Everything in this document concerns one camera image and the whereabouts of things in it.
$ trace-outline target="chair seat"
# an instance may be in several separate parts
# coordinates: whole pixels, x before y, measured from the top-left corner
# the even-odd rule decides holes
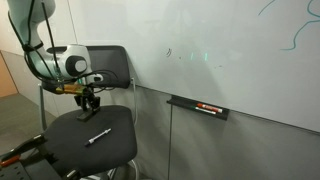
[[[101,106],[87,122],[77,120],[82,110],[58,117],[45,131],[46,148],[58,159],[53,163],[59,175],[76,168],[82,176],[107,171],[132,160],[137,143],[130,109],[124,106]],[[85,147],[89,139],[111,131]]]

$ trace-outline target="blue marker drawing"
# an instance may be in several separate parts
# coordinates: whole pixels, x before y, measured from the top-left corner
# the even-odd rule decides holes
[[[208,61],[208,53],[205,54],[204,60],[205,60],[205,61]]]
[[[307,11],[308,11],[308,13],[309,13],[310,15],[315,16],[315,17],[317,17],[317,18],[320,18],[320,15],[315,14],[315,13],[313,13],[313,12],[310,10],[310,6],[311,6],[311,3],[312,3],[313,1],[314,1],[314,0],[310,0],[310,2],[309,2],[309,4],[308,4]],[[317,23],[317,22],[320,22],[320,19],[319,19],[319,20],[313,20],[313,21],[308,21],[308,22],[306,22],[306,23],[297,31],[297,33],[294,35],[294,38],[293,38],[293,47],[287,48],[287,49],[282,49],[282,50],[287,50],[287,51],[288,51],[288,50],[293,50],[293,49],[295,49],[296,46],[297,46],[297,44],[296,44],[296,39],[297,39],[299,33],[300,33],[305,27],[307,27],[307,25],[312,24],[312,23]]]
[[[260,11],[260,13],[259,13],[259,16],[260,16],[260,14],[265,10],[265,9],[267,9],[267,7],[269,7],[273,2],[275,2],[276,0],[272,0],[271,2],[269,2],[269,4],[267,4],[261,11]]]
[[[260,11],[259,15],[260,15],[267,7],[269,7],[270,4],[272,4],[274,1],[275,1],[275,0],[273,0],[273,1],[271,1],[269,4],[267,4],[267,5]],[[309,1],[308,7],[307,7],[307,12],[308,12],[310,15],[316,17],[316,18],[320,18],[320,15],[315,14],[315,13],[313,13],[313,12],[310,10],[310,7],[311,7],[311,4],[312,4],[313,1],[314,1],[314,0],[310,0],[310,1]],[[296,32],[296,34],[294,35],[294,38],[293,38],[293,47],[291,47],[291,48],[285,48],[285,49],[281,49],[281,50],[285,50],[285,51],[294,50],[294,49],[297,47],[296,39],[297,39],[298,35],[300,34],[300,32],[301,32],[304,28],[306,28],[308,25],[313,24],[313,23],[318,23],[318,22],[320,22],[320,19],[306,22],[306,23]]]

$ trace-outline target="robotic arm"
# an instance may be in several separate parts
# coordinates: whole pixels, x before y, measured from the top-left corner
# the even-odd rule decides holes
[[[103,76],[92,72],[90,56],[85,46],[69,45],[59,56],[54,52],[48,23],[48,17],[55,10],[54,0],[8,0],[8,4],[9,20],[33,75],[49,86],[45,89],[50,92],[76,94],[75,100],[84,110],[78,119],[88,120],[100,109],[100,98],[94,96],[92,83],[103,81]],[[38,25],[43,21],[47,23],[53,55],[45,51],[37,32]],[[68,84],[79,79],[81,79],[80,84]]]
[[[69,45],[61,55],[49,54],[43,48],[37,27],[53,14],[54,0],[8,0],[8,4],[11,25],[25,52],[27,65],[37,78],[59,84],[81,78],[84,85],[103,80],[99,74],[90,74],[91,61],[85,46]]]

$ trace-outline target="chair backrest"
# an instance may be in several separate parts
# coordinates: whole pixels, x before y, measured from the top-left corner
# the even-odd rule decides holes
[[[57,53],[63,53],[67,47],[56,47]],[[93,71],[103,70],[104,78],[94,85],[99,87],[128,88],[130,73],[126,50],[122,46],[87,46]]]

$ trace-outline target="pen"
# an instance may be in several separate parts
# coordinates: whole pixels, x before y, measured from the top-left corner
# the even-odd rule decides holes
[[[86,147],[90,146],[92,143],[94,143],[95,140],[97,140],[98,138],[102,137],[102,136],[105,135],[105,134],[108,134],[110,131],[111,131],[111,128],[110,128],[110,129],[107,129],[107,130],[103,131],[101,134],[98,134],[97,136],[89,139],[89,141],[86,142],[86,143],[84,144],[84,146],[86,146]]]
[[[214,112],[222,113],[222,109],[216,108],[216,107],[213,107],[213,106],[209,106],[209,105],[206,105],[206,104],[198,103],[197,106],[200,107],[200,108],[204,108],[204,109],[207,109],[207,110],[214,111]]]
[[[206,109],[201,109],[199,107],[193,107],[195,108],[196,110],[199,110],[199,111],[203,111],[203,112],[206,112],[206,113],[210,113],[210,114],[216,114],[216,112],[214,111],[210,111],[210,110],[206,110]]]

